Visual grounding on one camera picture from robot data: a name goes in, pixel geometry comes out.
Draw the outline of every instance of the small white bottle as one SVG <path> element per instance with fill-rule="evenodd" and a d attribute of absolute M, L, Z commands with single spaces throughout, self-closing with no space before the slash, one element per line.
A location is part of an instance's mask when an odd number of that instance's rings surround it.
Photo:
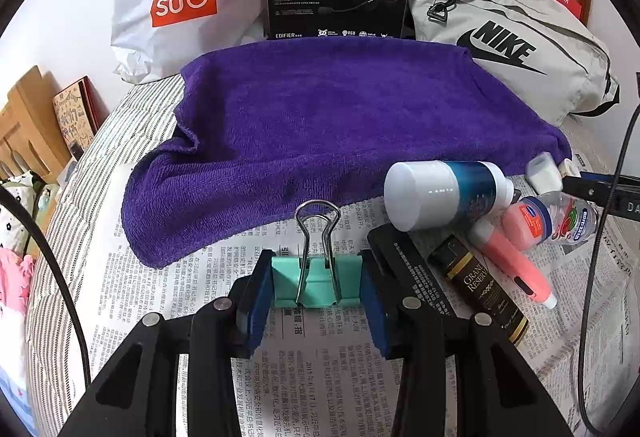
<path fill-rule="evenodd" d="M 400 231 L 475 221 L 513 197 L 513 183 L 491 162 L 397 162 L 385 178 L 386 214 Z"/>
<path fill-rule="evenodd" d="M 524 175 L 538 195 L 562 190 L 562 176 L 553 156 L 548 152 L 531 159 L 527 163 Z"/>
<path fill-rule="evenodd" d="M 598 213 L 587 202 L 563 192 L 524 197 L 507 208 L 502 230 L 520 251 L 541 242 L 575 245 L 598 229 Z"/>

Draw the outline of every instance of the black cable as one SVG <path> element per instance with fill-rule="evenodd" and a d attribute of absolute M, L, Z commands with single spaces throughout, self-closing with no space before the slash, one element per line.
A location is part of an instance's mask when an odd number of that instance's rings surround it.
<path fill-rule="evenodd" d="M 86 340 L 84 340 L 84 333 L 82 332 L 82 326 L 80 325 L 80 319 L 74 306 L 74 301 L 69 293 L 69 288 L 66 286 L 65 277 L 60 271 L 60 266 L 56 257 L 53 255 L 53 251 L 49 247 L 47 239 L 42 234 L 42 231 L 31 218 L 29 212 L 11 195 L 6 189 L 0 186 L 0 205 L 4 206 L 9 213 L 11 213 L 29 232 L 29 235 L 33 237 L 33 240 L 37 243 L 42 252 L 42 256 L 47 260 L 51 274 L 58 284 L 62 300 L 65 303 L 66 310 L 69 312 L 69 318 L 71 318 L 71 325 L 74 326 L 76 336 L 78 337 L 78 344 L 80 345 L 80 358 L 82 359 L 82 372 L 84 373 L 84 387 L 89 388 L 91 383 L 91 375 L 89 372 L 89 351 L 87 350 Z"/>
<path fill-rule="evenodd" d="M 357 6 L 353 6 L 352 8 L 348 8 L 346 10 L 334 10 L 334 8 L 329 8 L 327 6 L 320 6 L 318 8 L 318 13 L 319 14 L 345 13 L 347 11 L 357 10 L 358 8 L 361 8 L 362 6 L 365 6 L 366 4 L 370 4 L 372 2 L 373 0 L 365 0 L 364 2 L 359 3 Z"/>
<path fill-rule="evenodd" d="M 582 310 L 582 324 L 580 325 L 580 344 L 578 346 L 578 407 L 580 408 L 580 417 L 584 425 L 594 435 L 601 435 L 602 432 L 598 430 L 589 419 L 587 415 L 587 407 L 584 402 L 584 353 L 586 350 L 587 342 L 587 328 L 589 322 L 589 308 L 591 305 L 591 292 L 593 290 L 593 280 L 596 274 L 596 261 L 598 260 L 598 251 L 600 250 L 600 239 L 604 232 L 604 225 L 611 209 L 613 202 L 613 195 L 620 181 L 620 174 L 622 173 L 622 165 L 625 162 L 626 149 L 629 146 L 629 140 L 631 139 L 631 133 L 634 131 L 636 120 L 640 115 L 640 105 L 636 107 L 629 126 L 626 129 L 625 140 L 622 142 L 622 148 L 620 149 L 620 155 L 618 156 L 618 164 L 616 166 L 616 172 L 613 174 L 613 180 L 611 181 L 611 189 L 609 191 L 609 197 L 602 211 L 602 217 L 600 217 L 600 223 L 598 224 L 598 230 L 596 231 L 596 238 L 593 242 L 593 253 L 591 254 L 591 263 L 589 265 L 589 276 L 587 278 L 587 290 L 584 293 L 584 308 Z"/>

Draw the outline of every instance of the striped bedsheet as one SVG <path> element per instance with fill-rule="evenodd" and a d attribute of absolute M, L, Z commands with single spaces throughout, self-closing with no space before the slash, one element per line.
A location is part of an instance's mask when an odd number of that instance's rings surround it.
<path fill-rule="evenodd" d="M 140 160 L 171 137 L 174 107 L 182 99 L 180 75 L 133 87 L 111 112 L 58 202 L 47 231 L 74 300 L 82 288 L 89 242 L 111 172 Z M 53 437 L 72 408 L 68 380 L 71 338 L 76 338 L 51 272 L 40 257 L 27 313 L 28 392 L 40 437 Z"/>

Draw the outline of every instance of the white wall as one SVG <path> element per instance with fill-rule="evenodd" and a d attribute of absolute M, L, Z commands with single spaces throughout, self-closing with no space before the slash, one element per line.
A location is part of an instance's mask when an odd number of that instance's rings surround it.
<path fill-rule="evenodd" d="M 589 29 L 609 47 L 611 70 L 620 81 L 620 104 L 597 118 L 583 118 L 582 122 L 594 133 L 605 161 L 613 170 L 629 119 L 638 106 L 636 72 L 640 72 L 640 47 L 610 0 L 593 0 Z M 623 171 L 640 175 L 640 125 L 629 143 Z"/>
<path fill-rule="evenodd" d="M 25 0 L 0 38 L 0 107 L 38 65 L 58 90 L 88 75 L 98 106 L 113 110 L 130 84 L 113 74 L 112 13 L 113 0 Z"/>

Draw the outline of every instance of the teal binder clip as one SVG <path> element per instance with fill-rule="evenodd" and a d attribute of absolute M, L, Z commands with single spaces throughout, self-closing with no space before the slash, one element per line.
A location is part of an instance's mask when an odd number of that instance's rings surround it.
<path fill-rule="evenodd" d="M 311 204 L 321 204 L 331 208 L 332 218 L 324 214 L 312 214 L 301 218 L 301 212 Z M 360 273 L 362 257 L 359 255 L 339 255 L 334 257 L 331 247 L 331 233 L 340 220 L 340 209 L 329 201 L 310 200 L 296 208 L 296 222 L 305 236 L 305 245 L 301 257 L 273 257 L 274 307 L 306 308 L 343 307 L 360 304 Z M 322 231 L 324 255 L 309 255 L 309 231 L 305 223 L 311 218 L 325 221 Z"/>

